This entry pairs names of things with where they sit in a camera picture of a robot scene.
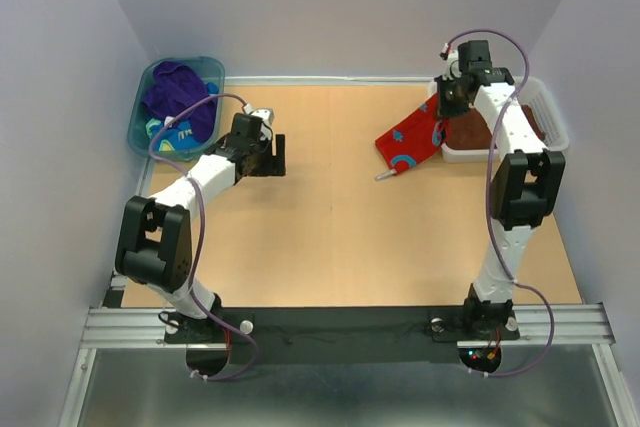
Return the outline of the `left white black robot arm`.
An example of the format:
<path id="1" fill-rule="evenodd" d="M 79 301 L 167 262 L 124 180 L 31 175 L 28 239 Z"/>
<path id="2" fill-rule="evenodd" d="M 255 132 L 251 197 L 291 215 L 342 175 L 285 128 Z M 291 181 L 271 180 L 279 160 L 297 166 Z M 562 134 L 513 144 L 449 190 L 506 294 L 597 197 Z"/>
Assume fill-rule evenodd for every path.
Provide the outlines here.
<path id="1" fill-rule="evenodd" d="M 134 196 L 124 207 L 115 270 L 159 293 L 188 318 L 199 340 L 222 329 L 221 299 L 195 278 L 191 223 L 204 219 L 206 205 L 245 177 L 286 174 L 286 138 L 275 134 L 271 109 L 248 108 L 233 117 L 231 131 L 170 186 L 151 197 Z"/>

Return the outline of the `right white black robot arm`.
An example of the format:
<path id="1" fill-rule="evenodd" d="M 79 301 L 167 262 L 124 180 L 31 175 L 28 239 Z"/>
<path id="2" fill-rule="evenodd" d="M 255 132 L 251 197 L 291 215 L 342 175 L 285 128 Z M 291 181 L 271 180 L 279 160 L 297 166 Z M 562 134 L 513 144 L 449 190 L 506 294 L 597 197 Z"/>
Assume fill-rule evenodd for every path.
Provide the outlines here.
<path id="1" fill-rule="evenodd" d="M 437 77 L 437 115 L 442 120 L 471 110 L 491 133 L 485 186 L 489 246 L 454 325 L 482 337 L 513 326 L 513 290 L 525 248 L 555 206 L 566 166 L 563 153 L 549 149 L 519 104 L 522 84 L 492 63 L 489 44 L 447 43 Z"/>

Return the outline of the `red towel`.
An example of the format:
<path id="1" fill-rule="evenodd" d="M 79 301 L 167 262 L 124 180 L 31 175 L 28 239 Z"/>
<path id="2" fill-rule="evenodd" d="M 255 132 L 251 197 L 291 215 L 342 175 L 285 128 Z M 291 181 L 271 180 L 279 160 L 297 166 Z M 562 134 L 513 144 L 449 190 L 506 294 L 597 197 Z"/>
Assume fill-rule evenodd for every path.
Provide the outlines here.
<path id="1" fill-rule="evenodd" d="M 441 148 L 448 121 L 437 113 L 438 96 L 433 94 L 415 111 L 378 137 L 374 145 L 387 170 L 375 177 L 382 181 L 416 167 Z"/>

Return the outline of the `blue towel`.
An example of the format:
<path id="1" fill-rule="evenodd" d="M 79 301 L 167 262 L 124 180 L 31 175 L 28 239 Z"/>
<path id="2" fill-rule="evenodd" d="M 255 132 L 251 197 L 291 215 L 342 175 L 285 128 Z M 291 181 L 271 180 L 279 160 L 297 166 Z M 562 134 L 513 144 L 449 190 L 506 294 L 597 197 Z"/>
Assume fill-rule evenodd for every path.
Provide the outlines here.
<path id="1" fill-rule="evenodd" d="M 148 137 L 153 139 L 171 119 L 197 101 L 218 93 L 218 86 L 212 82 L 191 87 L 179 87 L 169 83 L 154 84 L 142 100 L 142 106 L 148 116 L 145 126 Z M 210 100 L 189 116 L 174 122 L 161 136 L 155 149 L 181 151 L 201 146 L 214 133 L 216 116 L 217 101 Z"/>

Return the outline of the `brown towel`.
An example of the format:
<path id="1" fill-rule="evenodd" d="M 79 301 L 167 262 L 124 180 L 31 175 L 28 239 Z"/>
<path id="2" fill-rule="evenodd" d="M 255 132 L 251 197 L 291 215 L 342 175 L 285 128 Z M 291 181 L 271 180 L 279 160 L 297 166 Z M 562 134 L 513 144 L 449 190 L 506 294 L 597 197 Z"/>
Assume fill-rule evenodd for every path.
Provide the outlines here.
<path id="1" fill-rule="evenodd" d="M 510 105 L 502 125 L 511 126 L 514 121 L 513 114 L 517 111 L 526 118 L 529 128 L 538 139 L 544 142 L 546 134 L 538 126 L 533 109 L 529 105 Z M 487 150 L 491 136 L 492 130 L 487 127 L 484 118 L 476 109 L 471 109 L 463 116 L 441 120 L 432 129 L 433 141 L 439 141 L 441 145 L 446 144 L 456 151 Z"/>

